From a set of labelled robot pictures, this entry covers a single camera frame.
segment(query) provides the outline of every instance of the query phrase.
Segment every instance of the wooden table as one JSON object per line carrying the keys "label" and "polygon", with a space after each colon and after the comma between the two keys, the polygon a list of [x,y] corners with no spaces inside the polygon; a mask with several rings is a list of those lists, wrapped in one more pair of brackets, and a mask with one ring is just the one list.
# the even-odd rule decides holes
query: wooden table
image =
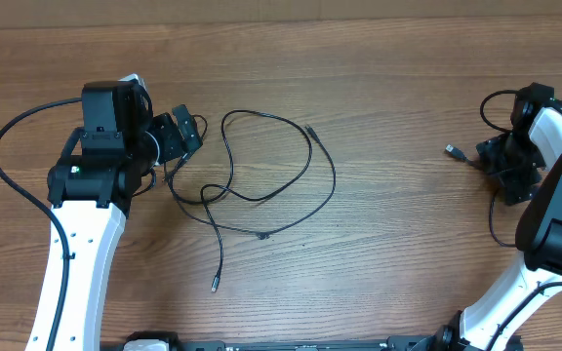
{"label": "wooden table", "polygon": [[[102,339],[171,330],[184,340],[367,339],[433,333],[487,290],[513,250],[489,236],[492,186],[443,152],[470,156],[495,131],[479,116],[489,93],[532,82],[562,98],[562,17],[387,19],[0,31],[0,128],[22,111],[77,97],[84,83],[131,72],[155,110],[185,103],[210,121],[205,145],[178,176],[193,197],[223,182],[220,120],[234,108],[308,123],[338,169],[338,190],[313,218],[268,240],[213,230],[184,217],[161,184],[134,201],[111,269]],[[511,97],[488,114],[508,124]],[[41,112],[0,147],[3,168],[46,199],[47,171],[80,106]],[[234,186],[264,194],[306,158],[301,136],[279,122],[238,118],[228,128]],[[233,197],[218,222],[274,228],[317,206],[331,171],[312,166],[265,205]],[[496,208],[505,241],[524,206]],[[202,215],[201,209],[194,209]],[[31,330],[48,252],[47,219],[0,180],[0,350]],[[519,332],[529,350],[562,350],[562,293]]]}

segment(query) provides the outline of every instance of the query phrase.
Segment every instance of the black cable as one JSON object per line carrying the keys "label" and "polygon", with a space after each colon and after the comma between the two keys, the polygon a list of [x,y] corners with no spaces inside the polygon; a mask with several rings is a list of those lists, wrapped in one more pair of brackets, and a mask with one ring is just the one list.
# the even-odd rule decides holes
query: black cable
{"label": "black cable", "polygon": [[[317,135],[315,134],[315,132],[313,131],[313,129],[311,129],[311,132],[309,132],[309,134],[312,137],[317,137]],[[236,228],[236,227],[231,227],[231,226],[227,226],[227,225],[222,225],[222,224],[217,224],[218,228],[222,228],[222,229],[226,229],[226,230],[232,230],[232,231],[237,231],[237,232],[241,232],[241,233],[247,233],[247,234],[255,234],[257,235],[260,239],[266,239],[268,238],[270,235],[278,233],[280,231],[283,231],[285,229],[288,229],[290,227],[293,227],[299,223],[301,223],[302,221],[308,219],[309,217],[311,217],[312,215],[315,215],[318,211],[320,211],[328,202],[329,200],[331,200],[331,198],[333,197],[333,194],[335,193],[336,190],[336,182],[337,182],[337,174],[336,174],[336,168],[335,165],[333,163],[333,159],[331,158],[331,155],[329,154],[329,151],[327,151],[327,149],[324,147],[324,145],[321,143],[319,138],[315,138],[314,140],[316,140],[316,142],[318,143],[318,145],[320,146],[320,148],[322,149],[322,151],[324,152],[325,156],[327,157],[327,160],[329,161],[329,164],[331,165],[331,170],[332,170],[332,174],[333,174],[333,186],[331,187],[331,192],[329,193],[329,196],[327,196],[327,198],[317,207],[315,208],[312,212],[310,212],[309,214],[303,216],[302,218],[284,225],[280,228],[274,229],[274,230],[268,230],[268,231],[257,231],[257,230],[250,230],[250,229],[243,229],[243,228]],[[172,189],[173,184],[172,184],[172,180],[169,178],[168,179],[168,184],[169,184],[169,188],[171,188],[171,190],[173,191],[174,189]],[[208,224],[208,225],[212,225],[211,222],[206,221],[204,219],[198,218],[196,216],[194,216],[193,214],[189,213],[185,207],[183,206],[183,204],[178,200],[177,200],[177,204],[179,205],[180,209],[183,211],[183,213],[190,219],[196,220],[200,223],[203,224]]]}
{"label": "black cable", "polygon": [[82,133],[84,133],[84,127],[77,127],[73,130],[73,132],[71,132],[64,144],[64,147],[62,148],[62,153],[60,154],[61,157],[68,157],[73,153]]}
{"label": "black cable", "polygon": [[[303,169],[299,172],[299,174],[297,176],[295,176],[292,180],[288,181],[287,183],[285,183],[283,186],[281,186],[279,189],[271,192],[268,195],[259,197],[259,198],[251,198],[245,195],[242,195],[234,190],[232,190],[229,186],[230,183],[232,182],[233,179],[233,174],[234,174],[234,162],[233,162],[233,155],[231,153],[231,148],[229,146],[228,140],[226,138],[226,132],[225,132],[225,122],[226,119],[234,114],[234,113],[251,113],[253,115],[256,116],[260,116],[260,117],[266,117],[266,118],[272,118],[272,119],[276,119],[276,120],[280,120],[282,122],[288,123],[290,124],[292,127],[294,127],[295,129],[297,129],[299,132],[301,132],[302,136],[305,138],[305,141],[307,142],[307,146],[309,148],[309,153],[308,153],[308,157],[307,157],[307,162],[305,163],[305,166],[303,167]],[[183,211],[183,213],[188,216],[191,219],[194,219],[198,222],[204,223],[204,224],[208,224],[208,225],[212,225],[214,227],[214,230],[217,234],[217,237],[219,239],[219,246],[221,249],[221,259],[219,262],[219,269],[217,271],[216,276],[214,277],[214,282],[212,284],[212,292],[215,292],[216,289],[218,288],[218,285],[220,283],[221,280],[221,272],[222,272],[222,262],[223,262],[223,249],[222,249],[222,238],[221,238],[221,234],[219,229],[223,228],[223,229],[227,229],[227,230],[233,230],[233,231],[238,231],[238,232],[243,232],[243,233],[249,233],[249,234],[256,234],[260,239],[265,239],[268,238],[270,235],[274,234],[274,233],[278,233],[282,230],[288,229],[294,225],[297,225],[299,223],[301,223],[302,221],[308,219],[309,217],[311,217],[312,215],[316,214],[318,211],[320,211],[320,209],[322,209],[328,202],[329,200],[333,197],[333,194],[335,193],[335,189],[336,189],[336,169],[335,169],[335,165],[333,163],[333,159],[331,158],[331,155],[329,154],[329,152],[327,151],[327,149],[324,147],[324,145],[322,144],[322,142],[320,141],[320,138],[318,137],[318,135],[315,133],[315,131],[309,127],[306,126],[305,127],[306,132],[300,127],[298,126],[296,123],[287,120],[285,118],[282,117],[278,117],[275,115],[271,115],[268,113],[263,113],[263,112],[257,112],[257,111],[251,111],[251,110],[233,110],[228,112],[226,115],[224,115],[224,117],[222,118],[221,121],[221,134],[222,134],[222,139],[224,141],[224,145],[226,147],[227,150],[227,155],[229,158],[229,180],[227,182],[227,186],[222,186],[222,185],[218,185],[218,184],[206,184],[201,188],[200,191],[200,201],[193,201],[193,200],[187,200],[187,199],[183,199],[178,193],[177,191],[175,191],[175,187],[174,187],[174,176],[177,173],[177,171],[183,167],[186,163],[187,160],[189,159],[190,155],[185,155],[184,157],[182,157],[177,164],[175,165],[174,169],[167,174],[166,176],[166,181],[168,183],[169,189],[171,190],[171,193],[173,194],[173,197],[175,198],[175,200],[177,201],[180,209]],[[311,162],[311,155],[312,155],[312,145],[311,145],[311,141],[309,140],[309,136],[311,136],[320,146],[320,148],[322,149],[322,151],[325,153],[325,156],[327,157],[330,165],[331,165],[331,169],[332,169],[332,173],[333,173],[333,186],[331,189],[331,193],[329,194],[329,196],[313,211],[311,211],[309,214],[303,216],[302,218],[284,225],[280,228],[274,229],[274,230],[269,230],[269,231],[255,231],[255,230],[249,230],[249,229],[243,229],[243,228],[235,228],[235,227],[230,227],[230,226],[226,226],[226,225],[221,225],[221,224],[217,224],[214,221],[214,218],[212,217],[212,213],[210,212],[209,209],[209,204],[212,202],[217,201],[222,195],[224,195],[225,193],[231,193],[237,197],[239,197],[240,199],[246,200],[246,201],[250,201],[250,202],[258,202],[258,201],[264,201],[264,200],[269,200],[272,197],[276,196],[277,194],[279,194],[280,192],[282,192],[283,190],[285,190],[288,186],[292,185],[295,181],[297,181],[303,174],[304,172],[308,169],[309,164]],[[204,196],[204,192],[206,189],[208,188],[218,188],[221,190],[221,193],[211,199],[206,199]],[[198,218],[192,214],[190,214],[185,207],[183,206],[182,202],[187,203],[187,204],[192,204],[192,205],[197,205],[197,204],[202,204],[203,207],[205,208],[205,212],[208,216],[209,221],[206,221],[204,219]]]}
{"label": "black cable", "polygon": [[203,120],[203,122],[205,122],[205,129],[203,130],[203,134],[201,134],[201,138],[205,137],[205,134],[207,133],[207,120],[205,119],[205,117],[201,116],[201,115],[192,115],[192,118],[200,118]]}
{"label": "black cable", "polygon": [[496,233],[494,232],[494,204],[496,203],[496,197],[498,196],[498,192],[500,192],[499,189],[494,191],[494,195],[492,196],[492,202],[489,205],[489,232],[492,234],[492,238],[494,238],[494,241],[496,241],[496,243],[498,243],[498,245],[500,245],[501,247],[515,248],[515,244],[507,244],[503,242],[502,240],[498,239]]}
{"label": "black cable", "polygon": [[517,308],[515,308],[508,315],[508,317],[506,317],[504,322],[502,322],[502,324],[498,326],[498,329],[496,330],[491,340],[489,341],[489,344],[487,345],[486,351],[491,351],[492,348],[494,348],[496,341],[498,341],[498,337],[502,335],[508,324],[511,323],[513,319],[515,319],[515,317],[517,317],[517,315],[524,308],[526,308],[526,306],[535,298],[535,296],[537,296],[537,294],[543,293],[546,289],[556,288],[556,287],[562,287],[562,282],[554,282],[554,283],[547,283],[547,284],[540,285],[536,289],[534,289],[533,292],[531,292],[528,296],[526,296],[526,298],[517,306]]}
{"label": "black cable", "polygon": [[483,169],[483,167],[481,165],[479,165],[477,162],[474,162],[474,161],[468,159],[467,156],[465,156],[465,154],[463,153],[463,151],[456,148],[455,146],[453,146],[451,144],[448,144],[448,145],[446,145],[445,151],[450,156],[452,156],[454,159],[459,160],[459,161],[463,161],[463,162],[467,163],[469,166],[475,168],[476,170],[478,170],[482,173],[485,173],[485,170]]}
{"label": "black cable", "polygon": [[[276,196],[278,193],[280,193],[281,191],[285,190],[288,186],[292,185],[295,181],[299,180],[299,178],[307,171],[307,168],[309,167],[309,163],[311,162],[311,153],[312,153],[312,146],[311,146],[311,141],[309,140],[309,136],[306,134],[306,132],[296,123],[285,119],[283,117],[279,117],[279,116],[275,116],[269,113],[264,113],[264,112],[258,112],[258,111],[252,111],[252,110],[232,110],[229,111],[227,114],[224,115],[224,117],[222,117],[222,121],[221,121],[221,134],[222,134],[222,140],[224,141],[224,146],[226,147],[227,150],[227,155],[229,157],[229,179],[226,183],[226,185],[224,186],[224,188],[221,189],[221,193],[214,196],[211,199],[206,199],[205,201],[210,204],[213,203],[215,201],[217,201],[219,198],[221,198],[228,190],[225,188],[229,188],[231,186],[231,182],[233,181],[233,175],[234,175],[234,164],[233,164],[233,154],[231,153],[231,147],[229,146],[229,141],[226,138],[226,131],[225,131],[225,122],[226,119],[231,116],[232,114],[235,113],[250,113],[256,116],[260,116],[260,117],[266,117],[266,118],[272,118],[272,119],[276,119],[285,123],[288,123],[289,125],[291,125],[292,127],[294,127],[295,129],[297,129],[299,132],[301,132],[302,136],[305,138],[305,140],[307,141],[307,145],[309,146],[309,155],[307,157],[307,162],[304,165],[304,167],[302,168],[302,170],[299,172],[298,175],[296,175],[292,180],[288,181],[287,183],[285,183],[283,186],[281,186],[280,188],[278,188],[277,190],[271,192],[268,195],[262,196],[260,198],[246,198],[244,200],[248,200],[248,201],[262,201],[262,200],[269,200],[271,198],[273,198],[274,196]],[[182,159],[184,159],[185,161],[187,161],[189,159],[189,155],[184,156]],[[167,177],[167,179],[171,179],[172,177],[174,177],[175,173],[177,172],[178,169],[178,165],[179,163],[176,165],[174,171],[172,172],[172,174],[170,176]],[[176,200],[181,201],[183,203],[186,203],[188,205],[202,205],[203,201],[195,201],[195,200],[188,200],[188,199],[184,199],[182,198],[173,188],[172,186],[172,181],[169,180],[169,188],[171,189],[171,192],[173,193],[173,196],[175,197]]]}
{"label": "black cable", "polygon": [[[69,103],[79,102],[82,99],[80,97],[69,98],[61,101],[51,102],[44,104],[42,106],[34,107],[30,110],[27,110],[20,114],[19,116],[15,117],[12,121],[8,122],[7,125],[0,131],[0,141],[3,135],[8,132],[16,123],[18,123],[23,118],[30,116],[38,111],[42,111],[44,109],[62,106]],[[12,187],[15,191],[17,191],[22,197],[29,200],[34,206],[36,206],[40,211],[42,211],[54,224],[56,230],[58,230],[58,235],[60,236],[60,242],[62,245],[62,279],[60,282],[60,294],[58,296],[58,304],[56,305],[56,314],[54,316],[54,322],[51,326],[51,331],[49,332],[49,340],[47,341],[47,351],[52,351],[54,349],[54,345],[56,343],[56,336],[58,334],[58,327],[60,326],[60,319],[62,316],[62,309],[64,307],[64,300],[66,298],[66,289],[68,287],[68,270],[69,270],[69,261],[70,261],[70,254],[68,249],[68,241],[66,239],[66,233],[64,233],[64,228],[60,224],[60,221],[56,217],[56,215],[51,212],[51,210],[45,206],[40,200],[34,197],[32,194],[27,192],[25,189],[20,187],[16,184],[0,167],[0,177]]]}
{"label": "black cable", "polygon": [[520,92],[519,91],[515,91],[515,90],[503,90],[503,91],[497,91],[495,93],[491,93],[489,94],[487,97],[485,97],[483,99],[483,101],[480,103],[480,118],[483,119],[483,122],[485,122],[489,127],[497,130],[497,131],[501,131],[503,133],[510,133],[511,130],[508,130],[506,128],[502,128],[502,127],[498,127],[495,124],[491,123],[487,117],[485,117],[485,103],[487,103],[490,99],[500,96],[500,95],[505,95],[505,94],[515,94],[515,95],[519,95]]}
{"label": "black cable", "polygon": [[137,197],[139,195],[142,195],[145,192],[151,190],[153,187],[155,187],[155,183],[157,182],[157,174],[155,173],[155,170],[153,170],[153,169],[149,169],[148,172],[151,174],[151,182],[146,186],[145,189],[135,193],[134,195],[132,195],[132,197]]}

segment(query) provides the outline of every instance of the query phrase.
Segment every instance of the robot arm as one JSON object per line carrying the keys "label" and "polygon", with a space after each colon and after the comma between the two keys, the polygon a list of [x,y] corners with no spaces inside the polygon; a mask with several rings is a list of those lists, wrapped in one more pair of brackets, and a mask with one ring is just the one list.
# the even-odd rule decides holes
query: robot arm
{"label": "robot arm", "polygon": [[[557,286],[537,293],[539,286],[562,282],[562,114],[542,103],[547,98],[553,100],[551,88],[533,84],[520,92],[525,94],[518,96],[515,101],[511,115],[513,131],[499,136],[506,142],[502,143],[501,154],[496,155],[491,163],[495,166],[500,163],[499,159],[506,162],[517,159],[513,157],[517,153],[513,152],[514,149],[520,152],[530,150],[532,154],[541,154],[545,167],[551,172],[519,221],[516,246],[520,252],[487,293],[461,313],[458,327],[460,348],[466,345],[471,349],[490,351],[491,347],[494,351],[503,350],[515,331],[537,309],[562,292],[562,286]],[[554,106],[560,108],[562,101]],[[485,145],[479,144],[477,148],[481,151],[481,159],[485,158],[487,162],[491,153],[482,153],[488,150],[484,148]],[[529,161],[535,159],[539,157],[530,155],[519,158]],[[512,169],[512,165],[504,168],[507,171]],[[530,179],[527,176],[506,176],[508,180]],[[513,183],[502,181],[507,192],[509,185],[515,193],[530,186],[527,183],[512,186]],[[523,308],[501,330],[500,326],[522,304]],[[499,335],[492,344],[497,332]]]}
{"label": "robot arm", "polygon": [[[67,289],[62,281],[60,236],[52,224],[47,270],[36,319],[25,350],[100,350],[100,327],[109,270],[135,191],[155,165],[202,145],[185,106],[153,117],[138,75],[87,84],[82,91],[84,127],[76,129],[48,177],[52,212],[69,245]],[[81,155],[72,155],[81,140]],[[55,322],[64,293],[60,322]]]}

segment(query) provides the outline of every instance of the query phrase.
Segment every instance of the cable connector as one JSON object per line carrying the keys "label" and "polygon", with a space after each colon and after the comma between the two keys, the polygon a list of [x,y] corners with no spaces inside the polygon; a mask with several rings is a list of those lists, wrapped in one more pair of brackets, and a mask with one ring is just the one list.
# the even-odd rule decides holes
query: cable connector
{"label": "cable connector", "polygon": [[212,293],[215,293],[216,290],[219,288],[219,284],[221,283],[221,276],[217,275],[214,277],[214,282],[212,283]]}
{"label": "cable connector", "polygon": [[456,158],[457,160],[467,161],[467,157],[465,157],[463,151],[457,149],[451,144],[446,145],[446,152],[448,152],[450,156]]}
{"label": "cable connector", "polygon": [[465,163],[467,163],[469,166],[475,168],[476,170],[480,171],[480,172],[485,172],[482,168],[482,166],[478,165],[476,162],[471,161],[470,159],[468,159],[465,154],[463,153],[463,151],[457,149],[455,146],[448,144],[446,145],[446,152],[452,156],[454,159],[457,159],[459,161],[463,161]]}
{"label": "cable connector", "polygon": [[313,130],[313,128],[311,128],[311,126],[309,125],[305,125],[304,129],[309,133],[309,135],[311,137],[313,137],[314,140],[318,141],[318,143],[320,143],[320,138],[318,137],[318,135],[316,134],[316,132]]}

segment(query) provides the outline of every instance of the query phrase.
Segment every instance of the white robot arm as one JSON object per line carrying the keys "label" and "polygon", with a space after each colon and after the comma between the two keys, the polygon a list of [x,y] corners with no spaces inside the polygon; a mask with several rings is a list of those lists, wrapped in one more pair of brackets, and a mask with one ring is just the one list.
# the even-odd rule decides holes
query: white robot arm
{"label": "white robot arm", "polygon": [[[562,114],[553,107],[542,106],[539,108],[539,112],[537,112],[528,130],[528,137],[530,142],[539,150],[545,162],[545,168],[548,170],[552,169],[557,160],[562,157]],[[559,186],[556,186],[554,189],[562,191],[562,188]],[[538,195],[543,195],[542,192],[543,190],[541,189]],[[550,199],[547,197],[542,198],[540,201],[544,202],[544,206],[531,208],[530,212],[536,211],[535,215],[522,216],[520,226],[518,226],[518,235],[525,234],[521,228],[525,228],[528,225],[527,223],[522,223],[522,221],[542,220],[546,215],[545,212],[554,210],[547,205]],[[548,223],[544,225],[549,231],[550,225]],[[545,266],[545,269],[540,268],[536,264],[531,264],[531,259],[527,262],[525,257],[526,254],[535,254],[529,252],[534,252],[537,248],[527,248],[523,244],[523,240],[518,240],[518,249],[522,250],[522,252],[517,253],[511,265],[490,287],[487,293],[462,312],[460,335],[462,339],[469,342],[470,346],[480,350],[490,351],[491,347],[492,351],[502,351],[515,331],[537,309],[555,294],[562,292],[562,286],[549,288],[541,293],[535,292],[539,286],[562,282],[562,267],[560,263],[553,262]],[[507,320],[509,315],[533,293],[535,295],[532,300],[525,304],[523,309],[515,315],[503,330],[500,330],[500,326]],[[500,335],[497,336],[492,345],[491,341],[496,332],[499,332]]]}
{"label": "white robot arm", "polygon": [[[52,223],[28,351],[100,350],[109,270],[141,178],[152,174],[154,182],[153,166],[192,154],[202,145],[185,106],[173,109],[177,123],[168,113],[153,116],[146,86],[136,74],[89,83],[77,100],[82,102],[84,127],[73,132],[48,177],[52,213],[65,242]],[[80,140],[82,154],[72,155]],[[149,350],[167,345],[156,341],[133,345],[150,345]]]}

